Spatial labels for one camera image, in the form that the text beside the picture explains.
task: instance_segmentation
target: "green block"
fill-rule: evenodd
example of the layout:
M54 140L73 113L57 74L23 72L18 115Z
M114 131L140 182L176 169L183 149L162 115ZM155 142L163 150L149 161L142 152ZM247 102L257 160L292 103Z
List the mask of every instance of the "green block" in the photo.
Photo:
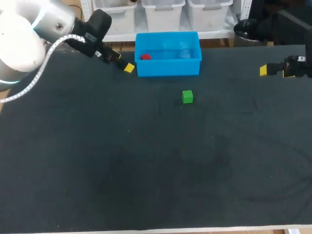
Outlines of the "green block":
M193 103L193 92L191 90L183 91L182 101L184 104Z

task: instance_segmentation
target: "dark gray table surface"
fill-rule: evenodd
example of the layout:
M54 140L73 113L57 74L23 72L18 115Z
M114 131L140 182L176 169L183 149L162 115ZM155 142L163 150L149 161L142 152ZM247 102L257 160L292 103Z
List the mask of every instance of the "dark gray table surface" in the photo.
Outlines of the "dark gray table surface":
M288 55L203 50L200 76L145 79L56 52L0 114L0 233L312 224L312 80L259 76Z

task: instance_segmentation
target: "white shelf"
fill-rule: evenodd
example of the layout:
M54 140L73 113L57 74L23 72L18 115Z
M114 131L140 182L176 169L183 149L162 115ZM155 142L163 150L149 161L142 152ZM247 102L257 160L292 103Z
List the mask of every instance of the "white shelf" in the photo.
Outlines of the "white shelf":
M117 41L135 41L137 33L147 33L147 19L145 14L145 9L139 4L136 8L135 16L135 32L129 34L119 34L119 35L106 35L104 42L117 42ZM220 39L220 38L234 38L233 28L237 24L237 19L235 14L232 12L232 8L229 8L229 11L226 16L225 24L222 30L210 31L210 32L198 32L199 39ZM191 25L187 18L185 9L182 10L181 14L181 32L190 32L192 31Z

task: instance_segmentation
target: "blue bin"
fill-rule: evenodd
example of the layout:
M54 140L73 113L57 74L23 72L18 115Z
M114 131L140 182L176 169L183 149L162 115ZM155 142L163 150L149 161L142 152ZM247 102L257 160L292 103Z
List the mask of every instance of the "blue bin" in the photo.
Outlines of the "blue bin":
M152 60L141 60L149 54ZM135 61L139 77L196 76L202 60L197 32L139 33Z

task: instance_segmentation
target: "cable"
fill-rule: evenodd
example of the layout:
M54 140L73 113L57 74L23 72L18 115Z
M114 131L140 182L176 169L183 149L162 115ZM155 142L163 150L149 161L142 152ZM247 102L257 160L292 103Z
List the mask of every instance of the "cable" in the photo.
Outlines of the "cable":
M77 41L80 41L80 42L83 42L83 43L86 43L86 40L84 37L80 37L78 35L74 35L74 34L68 34L66 36L63 36L61 37L60 39L58 39L52 46L51 48L49 49L41 67L39 68L39 71L37 72L35 78L33 79L33 81L25 88L23 89L21 92L19 92L18 94L15 94L11 97L7 97L5 99L0 99L0 103L7 103L7 102L10 102L10 101L14 101L18 98L20 98L21 96L24 96L25 94L27 94L34 86L35 84L38 82L38 80L40 79L51 55L53 54L53 52L55 51L55 49L61 44L63 43L64 41L68 40L68 39L74 39L74 40L77 40Z
M77 5L69 5L69 6L77 7L80 9L80 12L81 12L80 19L82 20L82 16L83 16L82 8L80 6L77 6Z

